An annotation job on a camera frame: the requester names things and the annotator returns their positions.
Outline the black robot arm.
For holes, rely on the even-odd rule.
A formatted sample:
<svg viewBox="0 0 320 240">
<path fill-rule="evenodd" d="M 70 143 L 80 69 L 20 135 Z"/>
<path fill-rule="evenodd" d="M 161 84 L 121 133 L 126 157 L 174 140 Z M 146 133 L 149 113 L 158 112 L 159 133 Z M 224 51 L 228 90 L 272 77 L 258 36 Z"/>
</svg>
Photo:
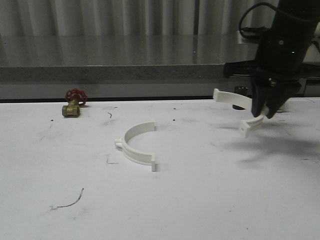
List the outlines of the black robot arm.
<svg viewBox="0 0 320 240">
<path fill-rule="evenodd" d="M 248 61 L 224 64 L 226 78 L 248 75 L 252 85 L 251 113 L 258 117 L 267 109 L 265 116 L 271 119 L 278 109 L 301 88 L 303 78 L 318 77 L 318 65 L 304 63 L 320 21 L 318 0 L 281 0 L 277 6 L 260 2 L 250 7 L 267 6 L 275 11 L 270 28 L 260 27 L 255 58 Z"/>
</svg>

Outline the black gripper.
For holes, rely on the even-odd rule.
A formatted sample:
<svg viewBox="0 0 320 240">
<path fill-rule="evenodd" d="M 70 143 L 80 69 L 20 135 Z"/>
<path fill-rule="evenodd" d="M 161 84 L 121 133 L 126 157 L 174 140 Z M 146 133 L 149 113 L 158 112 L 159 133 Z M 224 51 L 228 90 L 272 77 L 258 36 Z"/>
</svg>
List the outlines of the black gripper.
<svg viewBox="0 0 320 240">
<path fill-rule="evenodd" d="M 314 37 L 316 28 L 303 27 L 241 27 L 240 36 L 245 40 L 258 41 L 253 60 L 227 62 L 223 75 L 265 77 L 285 83 L 277 83 L 270 93 L 270 84 L 264 80 L 252 80 L 251 113 L 258 117 L 265 106 L 266 117 L 271 119 L 279 108 L 301 88 L 300 83 L 288 83 L 301 78 L 320 75 L 320 66 L 304 63 L 304 58 Z"/>
</svg>

